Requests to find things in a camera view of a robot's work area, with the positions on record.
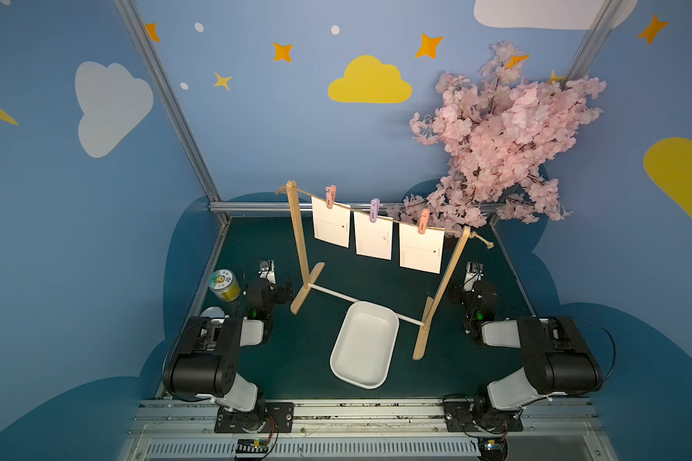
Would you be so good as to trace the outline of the white postcard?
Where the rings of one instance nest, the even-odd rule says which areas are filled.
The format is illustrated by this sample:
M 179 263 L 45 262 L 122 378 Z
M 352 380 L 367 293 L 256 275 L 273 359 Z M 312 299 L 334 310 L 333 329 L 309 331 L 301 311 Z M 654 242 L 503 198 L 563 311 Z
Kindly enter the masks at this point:
M 349 247 L 352 217 L 349 207 L 334 204 L 332 209 L 327 209 L 325 200 L 313 198 L 311 213 L 316 239 L 344 248 Z
M 443 230 L 433 229 L 427 229 L 424 234 L 421 234 L 419 228 L 408 224 L 400 224 L 400 266 L 438 274 L 441 269 L 444 234 Z
M 392 257 L 393 221 L 378 216 L 372 222 L 364 212 L 354 211 L 356 251 L 363 257 L 390 260 Z

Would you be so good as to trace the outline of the salmon clothespin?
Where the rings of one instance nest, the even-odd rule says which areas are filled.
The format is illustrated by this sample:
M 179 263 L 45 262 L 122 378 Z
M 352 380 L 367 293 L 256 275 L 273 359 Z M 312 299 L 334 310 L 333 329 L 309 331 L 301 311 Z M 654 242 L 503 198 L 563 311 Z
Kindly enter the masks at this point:
M 419 234 L 426 234 L 426 231 L 429 228 L 430 214 L 430 209 L 422 209 L 418 220 Z

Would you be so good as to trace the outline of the light pink clothespin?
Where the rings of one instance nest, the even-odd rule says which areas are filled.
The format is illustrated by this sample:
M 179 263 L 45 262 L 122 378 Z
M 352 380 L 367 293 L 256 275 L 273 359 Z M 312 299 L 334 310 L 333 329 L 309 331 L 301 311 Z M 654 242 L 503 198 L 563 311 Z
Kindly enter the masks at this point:
M 334 207 L 334 202 L 336 201 L 336 186 L 332 184 L 326 188 L 326 207 L 327 209 L 332 209 Z

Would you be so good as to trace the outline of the purple clothespin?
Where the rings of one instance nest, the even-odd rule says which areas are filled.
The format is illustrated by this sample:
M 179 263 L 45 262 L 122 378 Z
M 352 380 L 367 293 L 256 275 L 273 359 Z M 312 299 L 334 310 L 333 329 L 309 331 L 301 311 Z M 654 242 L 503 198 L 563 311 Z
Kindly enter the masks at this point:
M 381 201 L 378 198 L 374 198 L 370 202 L 369 207 L 369 220 L 371 223 L 376 223 L 380 216 Z

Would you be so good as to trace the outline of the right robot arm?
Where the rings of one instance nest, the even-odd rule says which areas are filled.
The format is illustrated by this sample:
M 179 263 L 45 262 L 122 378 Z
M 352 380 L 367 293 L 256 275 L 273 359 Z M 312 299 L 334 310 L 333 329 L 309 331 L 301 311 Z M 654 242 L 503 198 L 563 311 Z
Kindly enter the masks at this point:
M 516 372 L 478 389 L 476 419 L 509 417 L 525 406 L 553 397 L 578 397 L 599 391 L 612 372 L 605 372 L 573 317 L 496 318 L 498 296 L 486 280 L 450 282 L 449 300 L 464 308 L 464 332 L 477 344 L 521 353 Z

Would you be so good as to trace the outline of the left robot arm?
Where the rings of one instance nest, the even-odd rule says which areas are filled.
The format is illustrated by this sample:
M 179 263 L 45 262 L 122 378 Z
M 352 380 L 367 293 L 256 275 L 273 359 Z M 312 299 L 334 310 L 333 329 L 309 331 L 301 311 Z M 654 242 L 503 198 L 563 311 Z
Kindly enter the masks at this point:
M 240 349 L 265 344 L 273 332 L 275 307 L 293 299 L 289 280 L 273 284 L 259 278 L 247 286 L 244 317 L 216 307 L 189 318 L 165 358 L 165 390 L 182 401 L 208 399 L 229 412 L 263 415 L 263 391 L 238 374 Z

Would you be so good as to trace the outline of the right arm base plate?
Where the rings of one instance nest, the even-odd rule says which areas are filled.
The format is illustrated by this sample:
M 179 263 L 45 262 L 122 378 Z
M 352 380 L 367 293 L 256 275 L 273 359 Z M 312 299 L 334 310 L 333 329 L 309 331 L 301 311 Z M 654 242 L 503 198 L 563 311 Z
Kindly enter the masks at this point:
M 488 403 L 473 401 L 443 401 L 441 407 L 444 421 L 449 432 L 480 432 L 490 435 L 503 435 L 510 432 L 522 432 L 520 411 L 497 410 Z

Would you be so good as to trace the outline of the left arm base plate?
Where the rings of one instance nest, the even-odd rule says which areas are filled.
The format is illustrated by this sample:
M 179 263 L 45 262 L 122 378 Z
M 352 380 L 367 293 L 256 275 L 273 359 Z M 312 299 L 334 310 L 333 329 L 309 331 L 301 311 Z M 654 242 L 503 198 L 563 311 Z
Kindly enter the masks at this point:
M 264 409 L 252 412 L 229 411 L 220 407 L 213 431 L 221 434 L 234 433 L 290 433 L 294 422 L 294 403 L 267 401 Z

